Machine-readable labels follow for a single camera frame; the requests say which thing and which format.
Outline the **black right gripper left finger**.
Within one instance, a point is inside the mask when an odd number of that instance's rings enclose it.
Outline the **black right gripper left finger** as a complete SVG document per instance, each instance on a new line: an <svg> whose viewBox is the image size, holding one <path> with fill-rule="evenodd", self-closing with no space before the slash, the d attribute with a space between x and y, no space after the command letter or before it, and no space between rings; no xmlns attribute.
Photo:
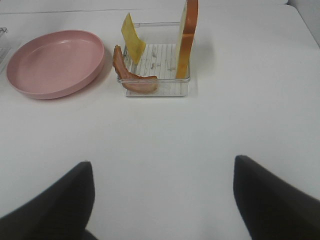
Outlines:
<svg viewBox="0 0 320 240"><path fill-rule="evenodd" d="M94 240L86 226L95 202L92 164L83 161L0 219L2 240Z"/></svg>

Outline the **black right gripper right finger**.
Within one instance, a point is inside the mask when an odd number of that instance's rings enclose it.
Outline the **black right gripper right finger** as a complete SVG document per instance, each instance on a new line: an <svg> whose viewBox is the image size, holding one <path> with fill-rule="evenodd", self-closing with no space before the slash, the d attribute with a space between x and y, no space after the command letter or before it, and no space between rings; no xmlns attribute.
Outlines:
<svg viewBox="0 0 320 240"><path fill-rule="evenodd" d="M248 156L235 157L233 194L253 240L320 238L320 201Z"/></svg>

